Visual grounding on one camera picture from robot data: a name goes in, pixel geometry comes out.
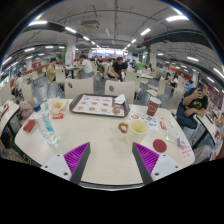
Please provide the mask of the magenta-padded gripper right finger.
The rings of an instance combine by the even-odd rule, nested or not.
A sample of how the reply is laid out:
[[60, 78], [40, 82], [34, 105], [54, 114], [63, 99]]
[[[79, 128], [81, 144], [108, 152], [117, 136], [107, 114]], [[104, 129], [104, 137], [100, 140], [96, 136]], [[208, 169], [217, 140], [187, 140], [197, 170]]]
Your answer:
[[182, 169], [182, 167], [167, 154], [158, 154], [138, 143], [132, 145], [138, 169], [144, 185]]

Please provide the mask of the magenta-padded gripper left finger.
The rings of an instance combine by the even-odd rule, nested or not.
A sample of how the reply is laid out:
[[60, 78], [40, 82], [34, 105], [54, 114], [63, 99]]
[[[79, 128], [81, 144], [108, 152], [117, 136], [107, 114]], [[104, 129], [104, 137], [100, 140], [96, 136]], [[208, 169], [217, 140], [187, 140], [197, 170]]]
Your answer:
[[90, 143], [84, 143], [66, 154], [56, 154], [41, 168], [72, 183], [79, 184], [90, 154]]

